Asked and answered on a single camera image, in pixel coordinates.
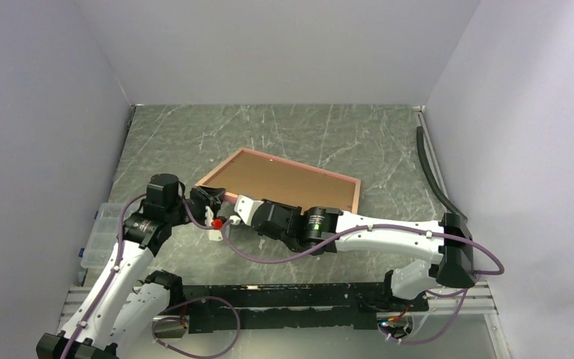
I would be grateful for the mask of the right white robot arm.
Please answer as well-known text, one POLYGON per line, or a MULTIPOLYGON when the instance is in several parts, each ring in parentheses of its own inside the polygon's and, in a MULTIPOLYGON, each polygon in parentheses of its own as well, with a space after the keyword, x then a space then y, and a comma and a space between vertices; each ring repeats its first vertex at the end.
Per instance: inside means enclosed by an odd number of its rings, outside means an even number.
POLYGON ((259 235, 281 241, 300 255, 378 251, 412 257, 411 264, 393 271, 381 290, 390 310, 400 310, 436 285, 475 285, 472 246, 454 240, 444 221, 384 220, 320 206, 303 211, 269 200, 245 200, 235 211, 259 235))

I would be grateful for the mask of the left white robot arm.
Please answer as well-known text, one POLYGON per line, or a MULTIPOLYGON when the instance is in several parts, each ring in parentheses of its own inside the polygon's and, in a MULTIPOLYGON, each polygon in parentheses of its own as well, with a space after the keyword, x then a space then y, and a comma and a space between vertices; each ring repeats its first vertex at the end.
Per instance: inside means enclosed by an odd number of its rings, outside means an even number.
POLYGON ((154 271, 139 293, 133 289, 176 226, 196 221, 208 228, 210 214, 224 202, 224 188, 193 187, 172 174, 156 174, 130 216, 122 210, 117 242, 98 280, 57 334, 44 334, 39 358, 121 358, 159 313, 178 312, 185 300, 182 278, 154 271))

